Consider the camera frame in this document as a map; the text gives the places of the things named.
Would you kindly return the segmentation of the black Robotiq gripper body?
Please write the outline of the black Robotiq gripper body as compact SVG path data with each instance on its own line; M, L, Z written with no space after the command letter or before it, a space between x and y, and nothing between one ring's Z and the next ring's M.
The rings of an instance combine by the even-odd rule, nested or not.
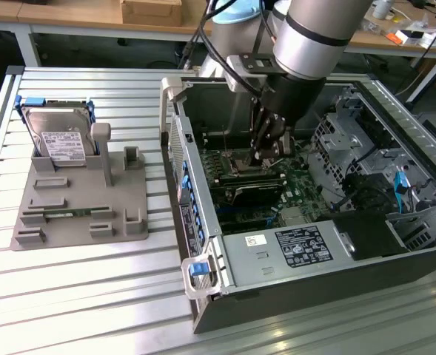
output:
M295 125L312 107L325 83L326 77L307 80L292 75L269 75L260 102L266 110L284 118L286 125Z

